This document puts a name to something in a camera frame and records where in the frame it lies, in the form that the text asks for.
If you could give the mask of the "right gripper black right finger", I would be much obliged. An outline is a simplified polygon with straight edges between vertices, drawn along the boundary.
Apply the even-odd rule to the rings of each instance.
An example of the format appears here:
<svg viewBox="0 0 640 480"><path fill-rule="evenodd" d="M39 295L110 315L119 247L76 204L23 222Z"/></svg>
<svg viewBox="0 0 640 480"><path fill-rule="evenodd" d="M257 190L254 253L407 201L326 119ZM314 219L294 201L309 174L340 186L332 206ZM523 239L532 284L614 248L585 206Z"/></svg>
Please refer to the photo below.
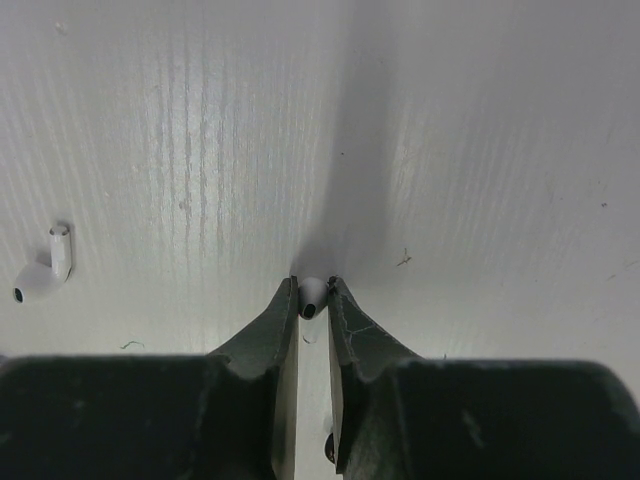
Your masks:
<svg viewBox="0 0 640 480"><path fill-rule="evenodd" d="M639 410L605 366L424 358L329 282L334 465L346 479L635 479Z"/></svg>

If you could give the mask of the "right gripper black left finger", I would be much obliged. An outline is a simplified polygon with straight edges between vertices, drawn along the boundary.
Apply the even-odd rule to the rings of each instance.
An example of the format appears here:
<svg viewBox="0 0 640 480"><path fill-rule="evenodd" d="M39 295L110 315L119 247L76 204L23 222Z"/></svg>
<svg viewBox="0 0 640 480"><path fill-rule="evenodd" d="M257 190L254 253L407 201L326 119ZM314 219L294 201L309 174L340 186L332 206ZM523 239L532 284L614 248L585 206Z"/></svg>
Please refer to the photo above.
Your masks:
<svg viewBox="0 0 640 480"><path fill-rule="evenodd" d="M5 479L291 479L298 284L207 354L1 365Z"/></svg>

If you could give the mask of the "white earbud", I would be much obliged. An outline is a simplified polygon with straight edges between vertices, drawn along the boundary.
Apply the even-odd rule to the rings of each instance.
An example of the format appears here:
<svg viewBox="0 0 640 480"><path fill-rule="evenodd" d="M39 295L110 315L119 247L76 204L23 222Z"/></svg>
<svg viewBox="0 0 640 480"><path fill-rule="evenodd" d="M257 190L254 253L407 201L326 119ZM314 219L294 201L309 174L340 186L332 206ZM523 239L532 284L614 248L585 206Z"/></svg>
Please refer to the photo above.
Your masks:
<svg viewBox="0 0 640 480"><path fill-rule="evenodd" d="M299 285L299 315L304 320L312 320L326 307L328 284L316 277L305 278Z"/></svg>
<svg viewBox="0 0 640 480"><path fill-rule="evenodd" d="M68 280L72 268L71 231L66 225L49 230L50 264L34 262L18 274L12 288L16 303L24 305L45 298L59 290Z"/></svg>

